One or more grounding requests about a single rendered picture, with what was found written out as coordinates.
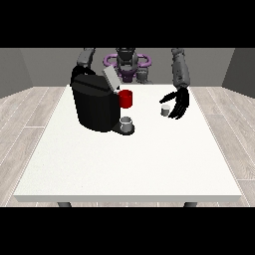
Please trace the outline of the black coffee machine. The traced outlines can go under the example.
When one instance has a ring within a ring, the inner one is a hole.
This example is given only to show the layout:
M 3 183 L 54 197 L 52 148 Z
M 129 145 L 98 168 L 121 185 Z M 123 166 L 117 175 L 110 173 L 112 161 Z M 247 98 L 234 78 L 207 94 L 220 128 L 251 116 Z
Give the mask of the black coffee machine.
M 115 131 L 122 135 L 134 133 L 121 131 L 119 92 L 114 92 L 107 79 L 98 75 L 78 75 L 71 83 L 79 122 L 93 131 Z

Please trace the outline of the small grey cup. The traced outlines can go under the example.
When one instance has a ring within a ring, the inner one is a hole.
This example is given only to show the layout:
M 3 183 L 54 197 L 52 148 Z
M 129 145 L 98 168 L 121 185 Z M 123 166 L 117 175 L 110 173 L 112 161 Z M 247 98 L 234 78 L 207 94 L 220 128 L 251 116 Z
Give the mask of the small grey cup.
M 121 131 L 130 132 L 132 130 L 132 119 L 130 117 L 122 117 L 120 119 Z

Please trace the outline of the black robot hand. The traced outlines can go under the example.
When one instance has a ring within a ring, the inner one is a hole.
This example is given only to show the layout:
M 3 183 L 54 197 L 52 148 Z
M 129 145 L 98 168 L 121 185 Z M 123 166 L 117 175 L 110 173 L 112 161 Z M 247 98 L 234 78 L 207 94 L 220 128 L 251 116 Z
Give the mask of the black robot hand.
M 76 66 L 71 75 L 71 82 L 74 81 L 75 77 L 78 75 L 94 75 L 95 72 L 91 70 L 89 67 Z
M 189 107 L 189 92 L 187 88 L 179 88 L 176 92 L 172 92 L 164 96 L 159 102 L 161 104 L 170 100 L 175 100 L 172 112 L 168 115 L 171 119 L 179 120 Z

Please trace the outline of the pale grey machine lid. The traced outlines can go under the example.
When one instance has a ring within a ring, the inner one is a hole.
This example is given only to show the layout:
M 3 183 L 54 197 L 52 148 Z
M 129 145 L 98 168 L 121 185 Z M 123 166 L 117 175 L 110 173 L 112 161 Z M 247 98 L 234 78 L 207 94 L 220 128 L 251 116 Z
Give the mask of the pale grey machine lid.
M 113 66 L 108 66 L 103 69 L 103 75 L 107 79 L 111 89 L 115 91 L 121 84 L 121 81 Z

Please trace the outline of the red pod holder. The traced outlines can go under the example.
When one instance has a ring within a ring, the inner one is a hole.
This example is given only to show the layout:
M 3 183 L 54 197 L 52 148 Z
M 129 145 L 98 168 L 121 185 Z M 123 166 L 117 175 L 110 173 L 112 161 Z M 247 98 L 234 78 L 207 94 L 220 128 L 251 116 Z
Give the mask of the red pod holder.
M 132 106 L 132 91 L 121 90 L 119 92 L 120 97 L 120 107 L 123 109 L 128 109 Z

